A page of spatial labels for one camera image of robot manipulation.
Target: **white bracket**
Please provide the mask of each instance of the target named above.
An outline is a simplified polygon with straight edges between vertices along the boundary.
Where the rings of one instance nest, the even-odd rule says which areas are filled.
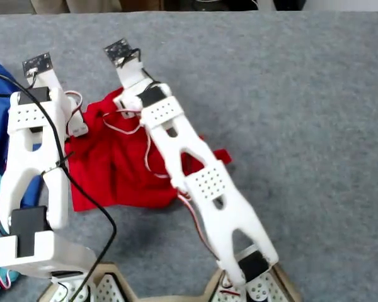
[[[107,54],[111,60],[114,59],[112,55]],[[125,68],[117,64],[116,66],[122,70]],[[140,72],[142,72],[141,66],[140,70],[136,69],[136,71],[132,67],[129,73],[123,75],[134,74],[136,78],[136,74]],[[224,164],[216,159],[209,146],[199,138],[178,100],[172,96],[171,89],[166,84],[157,86],[157,89],[164,94],[161,99],[155,101],[141,99],[143,97],[141,91],[136,96],[126,94],[126,98],[122,94],[118,101],[127,109],[143,108],[140,123],[145,126],[162,155],[172,186],[190,194],[203,218],[210,244],[219,257],[217,261],[219,267],[227,272],[235,286],[244,285],[243,272],[234,256],[233,231],[241,230],[245,233],[256,244],[269,267],[278,262],[277,252],[254,209],[235,187]],[[174,129],[176,136],[172,137],[168,134],[167,130],[170,128]],[[183,152],[201,161],[204,168],[185,176],[181,163]],[[222,202],[221,207],[215,205],[215,199]]]
[[[68,302],[79,287],[78,282],[67,282],[57,288],[57,291],[52,296],[50,302]],[[126,302],[122,293],[119,290],[118,284],[112,275],[105,274],[100,283],[95,286],[90,284],[90,299],[89,302]],[[75,302],[87,302],[88,289],[85,287],[78,295]]]
[[[63,170],[55,168],[59,161],[54,133],[47,119],[36,104],[18,104],[20,93],[15,92],[10,98],[8,120],[8,159],[7,169],[0,184],[0,222],[9,233],[9,217],[14,209],[20,207],[21,199],[34,176],[43,175],[49,189],[49,211],[47,220],[54,229],[62,228],[67,223],[68,183]],[[52,119],[64,150],[66,120],[70,112],[64,112],[69,99],[59,88],[50,92],[51,101],[41,103]],[[30,128],[42,127],[42,131],[32,133]],[[41,147],[33,151],[35,143]]]
[[[36,77],[34,88],[37,87],[50,87],[59,88],[63,90],[56,73],[53,69],[52,61],[49,53],[44,53],[32,59],[23,62],[24,75],[29,84],[33,83],[34,75]],[[88,132],[88,127],[83,120],[80,110],[75,110],[77,104],[74,101],[64,103],[65,112],[75,112],[68,122],[68,133],[75,137],[79,137]]]
[[[69,242],[53,231],[35,233],[33,256],[17,257],[17,240],[17,236],[0,237],[0,267],[26,276],[49,279],[54,271],[87,273],[96,259],[89,248]],[[84,277],[78,275],[63,280],[67,282]]]

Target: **black object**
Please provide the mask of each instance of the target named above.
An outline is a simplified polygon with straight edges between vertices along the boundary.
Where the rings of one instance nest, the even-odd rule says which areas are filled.
[[[306,0],[273,0],[278,11],[300,11]]]
[[[46,206],[16,209],[11,212],[10,235],[17,236],[17,257],[34,255],[35,233],[52,230],[46,219]]]
[[[38,87],[38,88],[31,88],[29,92],[37,99],[40,103],[42,102],[49,102],[49,88],[48,87]],[[20,92],[20,100],[18,101],[19,105],[24,104],[32,104],[32,100],[29,96],[27,96],[23,91]],[[30,128],[32,133],[42,132],[42,127],[32,127]]]
[[[32,76],[32,72],[40,74],[41,72],[45,72],[50,69],[53,69],[53,65],[48,52],[23,62],[25,77]]]
[[[124,65],[128,61],[134,59],[135,56],[133,56],[133,54],[136,53],[136,50],[132,49],[129,43],[127,43],[127,40],[124,38],[105,47],[104,51],[116,67],[121,67],[121,65]]]
[[[252,0],[223,0],[230,11],[253,11],[258,6]],[[300,11],[304,7],[306,0],[273,0],[278,11]]]
[[[55,271],[55,272],[52,272],[52,277],[66,278],[66,277],[79,276],[82,274],[83,272],[78,272],[78,271]]]
[[[252,281],[269,269],[269,263],[258,250],[238,262],[245,274],[246,282]]]
[[[142,93],[138,94],[137,96],[141,98],[143,107],[148,107],[166,98],[166,95],[158,86],[146,89]]]

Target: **red wire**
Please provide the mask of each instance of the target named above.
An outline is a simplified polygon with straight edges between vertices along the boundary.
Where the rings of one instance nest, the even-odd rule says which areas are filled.
[[[231,294],[231,295],[233,295],[233,296],[238,296],[238,297],[241,296],[241,294],[239,294],[239,293],[235,293],[234,291],[227,291],[227,290],[225,290],[225,289],[221,289],[221,290],[220,290],[220,293],[222,293],[222,294]]]
[[[201,239],[201,241],[203,242],[203,244],[207,247],[207,249],[210,251],[210,253],[212,253],[212,255],[217,259],[219,260],[217,254],[213,251],[212,247],[210,246],[210,244],[208,243],[208,241],[206,240],[203,232],[202,232],[202,229],[200,228],[200,223],[199,223],[199,220],[197,218],[197,215],[196,215],[196,212],[195,210],[193,209],[193,207],[191,206],[191,204],[189,203],[189,200],[187,200],[183,195],[179,194],[178,195],[178,199],[180,201],[182,201],[182,203],[188,208],[192,218],[193,218],[193,221],[195,223],[195,226],[196,226],[196,230],[197,230],[197,233],[199,234],[199,237]]]

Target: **red cloth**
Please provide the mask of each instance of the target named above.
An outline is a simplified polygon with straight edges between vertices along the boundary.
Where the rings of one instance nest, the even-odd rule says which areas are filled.
[[[123,204],[147,208],[162,208],[175,199],[177,192],[170,184],[170,178],[160,179],[154,172],[166,174],[164,160],[154,144],[148,156],[153,172],[144,165],[147,135],[143,128],[135,134],[125,135],[105,126],[103,114],[114,112],[117,107],[113,98],[122,88],[111,92],[104,100],[90,104],[83,113],[89,132],[82,137],[71,137],[66,143],[71,176],[102,206]],[[106,116],[106,121],[125,131],[133,130],[139,124],[138,118],[125,119],[120,113]],[[229,163],[227,151],[214,152],[218,159]],[[199,171],[203,165],[187,155],[182,155],[185,174]],[[74,211],[95,208],[73,185],[71,186]]]

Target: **gripper base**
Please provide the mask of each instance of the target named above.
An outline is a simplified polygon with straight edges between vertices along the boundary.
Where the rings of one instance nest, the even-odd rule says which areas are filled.
[[[119,284],[122,287],[122,291],[125,295],[125,302],[213,302],[217,301],[215,298],[219,290],[219,281],[222,275],[222,271],[218,270],[211,277],[208,285],[205,288],[203,295],[201,296],[159,296],[159,297],[148,297],[148,298],[138,298],[133,292],[132,288],[127,283],[126,279],[122,276],[121,272],[115,264],[104,263],[100,264],[93,273],[95,284],[99,284],[106,273],[112,272],[114,276],[117,277]],[[301,295],[296,290],[292,282],[290,281],[288,275],[283,271],[279,264],[273,266],[270,270],[270,275],[272,280],[278,284],[280,290],[285,293],[285,297],[289,302],[302,302]],[[39,297],[37,302],[49,302],[54,293],[57,291],[57,285],[50,285],[45,292]]]

